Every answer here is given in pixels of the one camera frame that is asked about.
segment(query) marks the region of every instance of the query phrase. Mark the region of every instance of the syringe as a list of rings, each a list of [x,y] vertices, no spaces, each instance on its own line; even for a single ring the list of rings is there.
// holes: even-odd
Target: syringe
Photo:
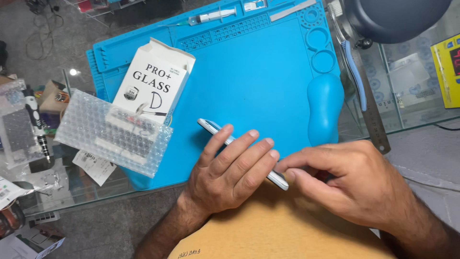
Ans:
[[[190,25],[202,24],[202,23],[209,22],[209,21],[212,21],[212,20],[222,19],[223,17],[227,17],[227,16],[230,16],[232,14],[235,14],[235,16],[236,16],[236,6],[235,6],[234,9],[219,10],[217,12],[211,12],[211,13],[208,13],[208,14],[190,16],[189,17],[189,24]]]

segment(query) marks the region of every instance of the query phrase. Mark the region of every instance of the bubble wrap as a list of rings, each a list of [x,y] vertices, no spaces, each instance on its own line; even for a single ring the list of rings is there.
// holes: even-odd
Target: bubble wrap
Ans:
[[[44,158],[25,109],[23,79],[0,85],[0,138],[7,168]]]
[[[76,90],[55,140],[153,177],[172,128]]]

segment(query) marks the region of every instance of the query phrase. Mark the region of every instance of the blue toothbrush handle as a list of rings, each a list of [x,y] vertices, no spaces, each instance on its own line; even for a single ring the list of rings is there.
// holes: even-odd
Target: blue toothbrush handle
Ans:
[[[361,102],[361,110],[365,112],[368,109],[368,102],[366,99],[366,93],[364,92],[364,85],[362,83],[361,76],[358,72],[358,68],[356,67],[355,61],[353,60],[353,56],[351,55],[350,42],[349,41],[342,42],[342,47],[345,50],[345,56],[347,59],[348,66],[351,70],[351,73],[353,74],[356,85],[358,86],[359,99]]]

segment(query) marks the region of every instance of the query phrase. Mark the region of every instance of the smartphone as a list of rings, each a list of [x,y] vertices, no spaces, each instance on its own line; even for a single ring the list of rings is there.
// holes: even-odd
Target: smartphone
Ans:
[[[211,134],[216,134],[221,127],[217,125],[213,121],[205,120],[205,119],[198,119],[198,124],[203,127],[205,130],[207,130]],[[235,140],[234,137],[230,136],[226,141],[225,144],[228,146],[230,143],[232,143]],[[279,174],[275,171],[271,171],[270,174],[267,176],[267,178],[272,181],[274,184],[276,184],[278,187],[280,187],[283,190],[287,190],[289,188],[288,183],[286,182],[286,179],[282,174]]]

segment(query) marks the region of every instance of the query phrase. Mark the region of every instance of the magnetic project mat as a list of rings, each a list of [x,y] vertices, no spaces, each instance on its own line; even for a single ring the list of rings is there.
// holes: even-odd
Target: magnetic project mat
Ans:
[[[270,15],[303,1],[266,1],[267,8],[244,11],[243,1],[219,1],[97,43],[87,51],[98,97],[112,102],[138,47],[150,37],[196,57],[193,71],[173,113],[174,133],[155,178],[186,181],[211,135],[196,122],[233,124],[234,137],[257,129],[271,137],[281,158],[308,139],[307,86],[318,75],[339,68],[321,2],[271,22]],[[188,17],[233,9],[237,15],[195,26]]]

